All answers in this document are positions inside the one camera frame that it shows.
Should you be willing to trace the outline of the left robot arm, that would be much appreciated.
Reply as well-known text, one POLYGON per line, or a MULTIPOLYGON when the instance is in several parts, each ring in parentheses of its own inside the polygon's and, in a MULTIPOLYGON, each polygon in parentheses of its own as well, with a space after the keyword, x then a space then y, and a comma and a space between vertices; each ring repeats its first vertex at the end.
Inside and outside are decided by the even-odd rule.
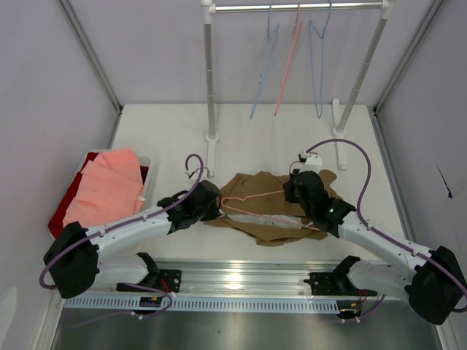
POLYGON ((149 292, 169 283, 146 252, 129 258, 116 253, 141 241, 188 229, 197 222, 220 216, 220 190, 202 180, 190 190, 166 197, 132 217, 94 227, 73 222, 64 227, 44 255, 51 289, 63 299, 75 298, 89 289, 109 287, 118 292, 149 292))

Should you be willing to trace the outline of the tan brown skirt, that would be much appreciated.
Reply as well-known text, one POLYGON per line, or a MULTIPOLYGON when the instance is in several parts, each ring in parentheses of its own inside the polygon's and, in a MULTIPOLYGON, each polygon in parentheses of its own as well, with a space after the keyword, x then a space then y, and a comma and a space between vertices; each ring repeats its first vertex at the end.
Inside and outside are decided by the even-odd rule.
POLYGON ((260 246, 282 246, 286 243, 300 241, 305 238, 319 241, 328 236, 327 233, 318 230, 316 226, 312 224, 312 221, 307 218, 303 209, 304 218, 302 220, 308 220, 312 224, 312 227, 314 228, 313 230, 307 230, 305 228, 298 230, 284 230, 279 227, 272 227, 269 225, 261 226, 243 222, 234 222, 230 217, 224 215, 221 207, 220 210, 222 212, 220 217, 212 221, 206 221, 205 224, 214 228, 231 228, 241 231, 255 238, 256 244, 260 246))

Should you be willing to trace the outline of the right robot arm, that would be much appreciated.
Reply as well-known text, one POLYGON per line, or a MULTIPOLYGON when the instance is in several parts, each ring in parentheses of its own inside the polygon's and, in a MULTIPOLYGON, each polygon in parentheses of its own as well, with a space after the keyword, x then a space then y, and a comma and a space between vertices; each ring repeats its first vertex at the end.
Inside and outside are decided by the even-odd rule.
POLYGON ((324 282, 309 275, 316 295, 379 292, 408 303, 425 321, 442 325, 466 296, 466 280, 455 254, 444 246, 430 249, 385 232, 363 218, 360 210, 332 198, 313 171, 297 172, 283 186, 285 199, 297 203, 317 228, 353 243, 383 261, 373 264, 356 256, 344 258, 324 282))

